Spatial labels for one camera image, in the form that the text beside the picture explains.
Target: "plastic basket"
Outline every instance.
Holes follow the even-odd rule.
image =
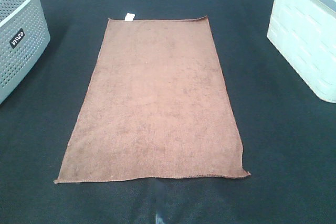
[[[0,103],[50,41],[40,0],[0,0]]]
[[[336,103],[336,12],[324,0],[274,0],[267,37],[322,100]]]

